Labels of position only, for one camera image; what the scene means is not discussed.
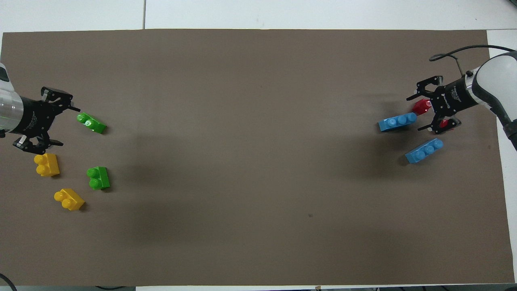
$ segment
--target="brown table surface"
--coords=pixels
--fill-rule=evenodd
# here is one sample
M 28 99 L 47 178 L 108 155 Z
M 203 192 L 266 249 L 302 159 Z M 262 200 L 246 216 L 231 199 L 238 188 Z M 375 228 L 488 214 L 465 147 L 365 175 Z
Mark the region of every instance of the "brown table surface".
M 6 33 L 17 92 L 74 95 L 108 125 L 59 115 L 61 174 L 1 140 L 0 270 L 19 285 L 513 282 L 495 116 L 434 138 L 381 119 L 416 82 L 460 74 L 436 53 L 484 31 L 145 30 Z M 465 69 L 487 49 L 458 53 Z M 88 187 L 89 167 L 112 186 Z M 70 212 L 53 199 L 72 188 Z

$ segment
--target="yellow lego brick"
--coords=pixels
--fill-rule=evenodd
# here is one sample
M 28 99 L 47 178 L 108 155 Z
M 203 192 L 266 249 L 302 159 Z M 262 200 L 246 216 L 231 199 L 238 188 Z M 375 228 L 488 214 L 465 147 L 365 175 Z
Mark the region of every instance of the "yellow lego brick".
M 56 201 L 61 201 L 61 206 L 70 211 L 79 209 L 83 204 L 84 200 L 77 195 L 77 193 L 70 189 L 61 189 L 61 191 L 54 194 Z
M 51 177 L 59 174 L 57 166 L 57 157 L 55 154 L 36 155 L 34 163 L 38 164 L 36 172 L 42 177 Z

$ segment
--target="cable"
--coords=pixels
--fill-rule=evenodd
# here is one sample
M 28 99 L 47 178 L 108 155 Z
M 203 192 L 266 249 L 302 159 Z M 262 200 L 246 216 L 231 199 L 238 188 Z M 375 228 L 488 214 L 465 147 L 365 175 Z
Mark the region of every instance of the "cable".
M 0 273 L 0 278 L 2 278 L 7 283 L 7 285 L 9 285 L 9 287 L 11 287 L 12 291 L 17 291 L 16 286 L 4 274 Z
M 95 286 L 95 287 L 102 289 L 102 290 L 117 290 L 117 289 L 125 288 L 125 286 L 119 286 L 119 287 L 113 287 L 113 288 L 106 288 L 106 287 L 101 287 L 101 286 Z
M 438 60 L 441 60 L 441 59 L 445 58 L 446 56 L 451 56 L 453 53 L 457 53 L 457 52 L 464 51 L 464 50 L 468 50 L 468 49 L 474 49 L 474 48 L 500 49 L 500 50 L 504 50 L 504 51 L 508 51 L 508 52 L 514 52 L 514 51 L 515 51 L 515 50 L 512 50 L 512 49 L 505 48 L 505 47 L 500 47 L 500 46 L 493 46 L 493 45 L 473 45 L 473 46 L 462 47 L 462 48 L 459 48 L 459 49 L 453 50 L 453 51 L 448 52 L 448 53 L 439 53 L 439 54 L 436 54 L 436 55 L 434 55 L 434 56 L 432 56 L 432 57 L 430 57 L 430 58 L 429 58 L 429 62 L 438 61 Z

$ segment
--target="lego brick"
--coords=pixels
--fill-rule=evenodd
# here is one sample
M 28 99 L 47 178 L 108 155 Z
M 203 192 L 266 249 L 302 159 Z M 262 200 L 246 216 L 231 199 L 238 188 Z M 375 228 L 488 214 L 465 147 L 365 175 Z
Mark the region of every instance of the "lego brick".
M 36 155 L 34 163 L 38 164 L 36 172 L 42 177 L 52 177 L 59 174 L 57 157 L 55 154 Z
M 429 111 L 431 107 L 431 101 L 429 99 L 421 99 L 416 101 L 413 106 L 413 112 L 416 113 L 416 115 L 421 115 Z
M 84 204 L 84 200 L 70 188 L 61 189 L 61 191 L 56 192 L 54 194 L 54 200 L 60 201 L 61 206 L 70 211 L 77 210 Z
M 110 186 L 108 172 L 105 167 L 89 168 L 86 175 L 90 177 L 90 187 L 93 190 L 102 190 Z
M 410 125 L 416 120 L 416 114 L 414 114 L 413 112 L 406 113 L 403 115 L 386 118 L 384 120 L 379 121 L 379 128 L 381 129 L 381 132 L 386 132 L 395 128 Z
M 441 149 L 443 146 L 444 142 L 435 138 L 408 152 L 405 156 L 411 164 L 415 164 Z
M 105 124 L 99 122 L 87 113 L 81 113 L 77 115 L 77 121 L 81 122 L 86 127 L 99 134 L 102 134 L 102 132 L 106 128 Z

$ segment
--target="white table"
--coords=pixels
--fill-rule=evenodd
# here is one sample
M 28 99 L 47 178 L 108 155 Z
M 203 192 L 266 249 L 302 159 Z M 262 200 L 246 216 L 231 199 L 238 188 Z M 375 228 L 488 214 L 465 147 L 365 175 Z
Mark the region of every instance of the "white table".
M 487 30 L 489 44 L 517 49 L 517 7 L 508 0 L 0 0 L 1 33 L 143 28 Z M 490 56 L 499 53 L 490 50 Z M 514 253 L 513 268 L 517 278 L 517 152 L 501 125 L 497 124 Z M 314 287 L 154 286 L 137 289 L 281 290 Z M 369 286 L 322 286 L 346 287 Z

